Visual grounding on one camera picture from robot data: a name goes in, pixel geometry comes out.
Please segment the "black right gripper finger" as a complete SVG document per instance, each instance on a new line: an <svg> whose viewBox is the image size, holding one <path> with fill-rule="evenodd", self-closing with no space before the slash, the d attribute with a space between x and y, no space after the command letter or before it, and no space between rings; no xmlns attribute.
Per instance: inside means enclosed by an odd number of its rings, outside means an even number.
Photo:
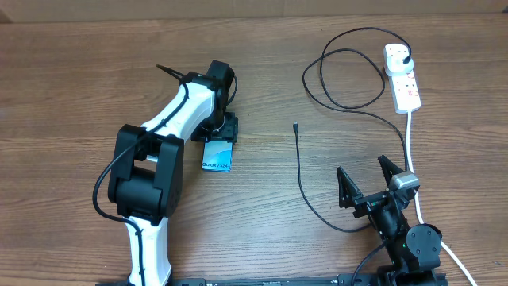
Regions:
<svg viewBox="0 0 508 286"><path fill-rule="evenodd" d="M355 201L363 197L363 193L354 184L347 172L339 167L337 169L337 178L339 184L339 206L340 208L349 208L356 205Z"/></svg>
<svg viewBox="0 0 508 286"><path fill-rule="evenodd" d="M386 156L381 155L378 157L378 162L383 172L384 179L386 180L387 185L390 184L391 179L400 173L403 173L404 170L394 164L391 160L389 160Z"/></svg>

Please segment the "blue Galaxy smartphone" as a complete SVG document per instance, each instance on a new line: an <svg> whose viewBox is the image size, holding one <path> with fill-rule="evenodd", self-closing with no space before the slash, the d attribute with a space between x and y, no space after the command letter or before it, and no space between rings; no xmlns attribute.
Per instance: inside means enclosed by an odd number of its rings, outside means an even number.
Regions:
<svg viewBox="0 0 508 286"><path fill-rule="evenodd" d="M204 144L202 169L208 172L230 172L233 159L233 143L210 141Z"/></svg>

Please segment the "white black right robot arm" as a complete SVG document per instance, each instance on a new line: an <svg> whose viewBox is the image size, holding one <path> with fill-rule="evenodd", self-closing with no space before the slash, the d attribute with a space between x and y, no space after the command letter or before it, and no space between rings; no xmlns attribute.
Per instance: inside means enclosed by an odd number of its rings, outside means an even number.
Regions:
<svg viewBox="0 0 508 286"><path fill-rule="evenodd" d="M410 226L403 210L418 193L417 176L398 167L384 155L378 157L387 187L375 194L364 195L347 172L339 167L339 206L354 209L355 218L366 216L382 243L369 253L352 275L339 282L350 285L446 285L445 274L435 273L441 265L442 233L427 223ZM360 270L380 250L391 260L375 273L361 275Z"/></svg>

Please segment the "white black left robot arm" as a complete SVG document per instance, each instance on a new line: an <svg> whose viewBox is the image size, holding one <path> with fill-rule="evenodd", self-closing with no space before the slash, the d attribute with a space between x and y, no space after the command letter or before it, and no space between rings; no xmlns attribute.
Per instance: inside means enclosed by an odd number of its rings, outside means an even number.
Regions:
<svg viewBox="0 0 508 286"><path fill-rule="evenodd" d="M109 181L116 221L129 232L132 268L125 285L171 284L168 224L183 190L186 141L237 141L238 119L226 109L237 77L227 63L214 60L205 74L161 69L179 81L177 95L143 125L120 128L114 158L100 176Z"/></svg>

